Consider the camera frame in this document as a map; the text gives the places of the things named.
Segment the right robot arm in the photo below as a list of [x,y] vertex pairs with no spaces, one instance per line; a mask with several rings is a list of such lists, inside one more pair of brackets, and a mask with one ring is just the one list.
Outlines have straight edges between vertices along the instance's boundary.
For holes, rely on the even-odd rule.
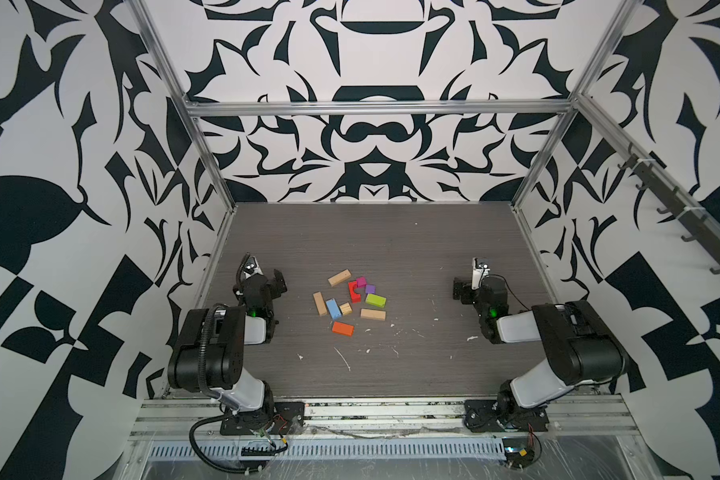
[[452,295],[478,314],[482,335],[494,345],[539,342],[545,354],[535,367],[502,384],[489,416],[503,426],[580,386],[600,386],[626,373],[629,355],[595,309],[584,300],[537,304],[509,312],[507,280],[485,260],[472,260],[471,276],[453,280]]

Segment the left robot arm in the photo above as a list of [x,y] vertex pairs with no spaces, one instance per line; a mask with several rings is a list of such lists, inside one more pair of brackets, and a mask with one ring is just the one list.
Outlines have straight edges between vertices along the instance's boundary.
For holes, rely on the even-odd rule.
[[168,363],[169,386],[200,393],[233,414],[270,410],[271,388],[246,370],[244,349],[273,340],[279,324],[274,301],[286,292],[281,271],[269,278],[258,259],[245,254],[232,289],[236,303],[187,314]]

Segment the natural wood block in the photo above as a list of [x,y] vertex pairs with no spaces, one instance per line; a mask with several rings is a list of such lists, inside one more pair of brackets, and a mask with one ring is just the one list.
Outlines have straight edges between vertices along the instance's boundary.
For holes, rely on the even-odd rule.
[[363,308],[360,310],[360,317],[367,320],[385,321],[386,312],[383,310]]
[[323,295],[321,292],[315,292],[313,294],[313,299],[315,302],[316,309],[318,311],[318,314],[320,316],[325,316],[328,314],[327,305],[323,298]]
[[345,270],[331,276],[328,279],[328,282],[331,287],[334,287],[338,284],[349,281],[351,279],[351,277],[352,277],[351,272],[348,269],[345,269]]

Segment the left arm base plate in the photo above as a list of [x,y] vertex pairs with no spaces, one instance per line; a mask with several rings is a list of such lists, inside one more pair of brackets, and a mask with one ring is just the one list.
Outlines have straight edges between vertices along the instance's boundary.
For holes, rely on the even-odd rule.
[[227,414],[222,421],[222,436],[240,436],[251,432],[266,431],[270,434],[286,434],[303,425],[305,404],[303,402],[265,403],[255,411]]

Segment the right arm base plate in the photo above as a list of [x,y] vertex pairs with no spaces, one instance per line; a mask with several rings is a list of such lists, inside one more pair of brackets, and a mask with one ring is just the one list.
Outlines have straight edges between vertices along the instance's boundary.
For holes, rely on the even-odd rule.
[[464,402],[464,426],[473,433],[546,432],[549,418],[544,406],[530,409],[512,400],[478,400]]

